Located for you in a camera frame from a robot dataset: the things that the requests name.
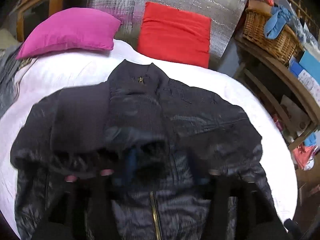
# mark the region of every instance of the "basket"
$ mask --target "basket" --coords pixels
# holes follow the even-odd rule
[[[296,57],[303,49],[296,34],[285,25],[279,36],[274,40],[265,38],[263,28],[271,18],[271,14],[256,9],[246,9],[243,37],[270,53],[282,64],[288,65],[291,56]]]

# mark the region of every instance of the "black leather jacket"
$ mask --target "black leather jacket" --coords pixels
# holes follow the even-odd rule
[[[65,176],[113,169],[122,238],[199,239],[210,200],[195,185],[205,185],[208,172],[254,181],[273,206],[261,155],[261,136],[241,107],[154,64],[124,60],[106,82],[59,90],[31,109],[11,150],[18,230],[22,240],[31,237]]]

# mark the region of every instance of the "bed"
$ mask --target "bed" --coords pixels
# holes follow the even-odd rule
[[[290,152],[270,115],[247,88],[222,73],[151,59],[124,41],[114,40],[114,49],[110,52],[70,50],[38,58],[20,82],[17,101],[0,119],[0,210],[17,235],[14,200],[18,172],[10,164],[10,149],[33,104],[63,87],[103,82],[124,59],[142,65],[153,62],[170,78],[213,91],[228,102],[241,106],[262,136],[260,163],[266,172],[279,218],[282,222],[293,218],[298,190]]]

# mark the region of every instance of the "red pillow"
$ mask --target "red pillow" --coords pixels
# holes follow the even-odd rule
[[[137,51],[147,57],[208,68],[211,19],[146,2]]]

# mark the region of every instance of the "silver backdrop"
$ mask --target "silver backdrop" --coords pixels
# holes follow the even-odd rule
[[[236,28],[246,0],[87,0],[87,7],[106,11],[122,21],[116,39],[136,47],[146,1],[196,12],[212,19],[210,59],[219,60]]]

